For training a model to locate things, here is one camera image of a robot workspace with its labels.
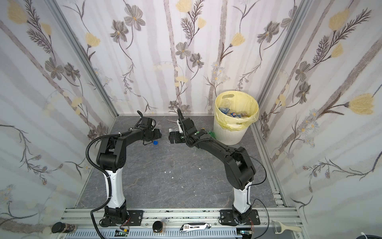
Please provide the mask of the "blue label bottle white cap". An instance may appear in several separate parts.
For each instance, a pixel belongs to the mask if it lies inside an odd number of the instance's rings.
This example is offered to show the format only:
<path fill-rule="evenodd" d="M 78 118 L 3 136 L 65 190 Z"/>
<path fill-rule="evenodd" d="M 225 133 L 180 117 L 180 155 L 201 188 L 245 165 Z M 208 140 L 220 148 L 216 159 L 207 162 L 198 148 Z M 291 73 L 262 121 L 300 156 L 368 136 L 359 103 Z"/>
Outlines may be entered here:
<path fill-rule="evenodd" d="M 219 110 L 223 113 L 223 114 L 228 114 L 230 109 L 229 108 L 219 108 Z"/>

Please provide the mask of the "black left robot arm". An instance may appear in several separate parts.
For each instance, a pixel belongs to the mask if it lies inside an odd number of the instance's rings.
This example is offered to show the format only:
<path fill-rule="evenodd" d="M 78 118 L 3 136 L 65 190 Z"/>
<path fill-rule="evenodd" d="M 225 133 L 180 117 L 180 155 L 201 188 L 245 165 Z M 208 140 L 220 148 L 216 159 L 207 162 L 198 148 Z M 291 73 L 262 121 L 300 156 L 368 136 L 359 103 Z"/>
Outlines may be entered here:
<path fill-rule="evenodd" d="M 152 143 L 161 136 L 156 121 L 141 116 L 128 131 L 98 136 L 87 145 L 86 160 L 103 174 L 106 185 L 106 202 L 91 210 L 91 219 L 96 228 L 128 224 L 131 216 L 122 192 L 122 171 L 127 160 L 127 147 L 137 141 Z"/>

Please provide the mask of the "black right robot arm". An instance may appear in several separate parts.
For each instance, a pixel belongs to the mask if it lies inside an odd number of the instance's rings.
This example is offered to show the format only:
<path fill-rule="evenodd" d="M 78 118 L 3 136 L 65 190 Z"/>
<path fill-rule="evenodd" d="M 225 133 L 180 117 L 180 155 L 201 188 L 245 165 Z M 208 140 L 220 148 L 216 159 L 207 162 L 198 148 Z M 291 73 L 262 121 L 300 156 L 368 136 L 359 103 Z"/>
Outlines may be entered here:
<path fill-rule="evenodd" d="M 190 118 L 179 116 L 177 124 L 179 130 L 170 132 L 170 143 L 184 143 L 188 147 L 202 149 L 223 163 L 226 178 L 234 188 L 233 221 L 237 225 L 245 224 L 252 212 L 249 202 L 250 185 L 256 174 L 247 150 L 243 147 L 234 148 L 221 143 L 204 129 L 197 129 Z"/>

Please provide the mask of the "green bottle yellow cap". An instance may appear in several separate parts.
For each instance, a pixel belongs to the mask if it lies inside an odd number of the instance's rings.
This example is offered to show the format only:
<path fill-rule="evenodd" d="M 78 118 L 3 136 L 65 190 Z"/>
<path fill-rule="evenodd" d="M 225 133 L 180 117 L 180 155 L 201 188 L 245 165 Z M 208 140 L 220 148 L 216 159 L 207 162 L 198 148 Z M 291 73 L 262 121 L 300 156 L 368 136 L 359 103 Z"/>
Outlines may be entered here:
<path fill-rule="evenodd" d="M 209 134 L 211 137 L 216 138 L 215 133 L 214 133 L 213 131 L 209 131 L 208 134 Z"/>

